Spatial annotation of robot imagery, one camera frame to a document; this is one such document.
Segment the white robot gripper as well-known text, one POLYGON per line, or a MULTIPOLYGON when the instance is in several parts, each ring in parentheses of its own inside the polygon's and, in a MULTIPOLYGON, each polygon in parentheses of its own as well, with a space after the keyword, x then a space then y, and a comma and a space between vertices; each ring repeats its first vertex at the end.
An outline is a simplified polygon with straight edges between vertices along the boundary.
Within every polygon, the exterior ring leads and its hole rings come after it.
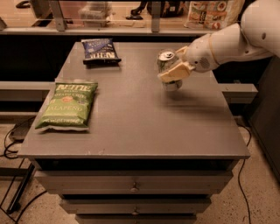
POLYGON ((176 54, 185 62, 180 62, 160 73, 157 77, 164 83, 182 80, 194 69, 196 72, 204 73, 219 66, 214 58, 210 34, 195 39, 189 46, 179 48, 176 54))

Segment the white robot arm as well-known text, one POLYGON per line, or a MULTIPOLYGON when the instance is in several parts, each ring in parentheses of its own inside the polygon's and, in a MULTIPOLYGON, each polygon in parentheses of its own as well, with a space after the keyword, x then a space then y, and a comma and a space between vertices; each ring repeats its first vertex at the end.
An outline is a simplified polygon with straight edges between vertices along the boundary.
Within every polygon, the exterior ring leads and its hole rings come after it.
POLYGON ((255 0, 239 24, 195 39, 177 51, 158 55, 157 77, 163 83, 180 81, 191 72, 204 73, 231 61, 280 56, 280 0, 255 0))

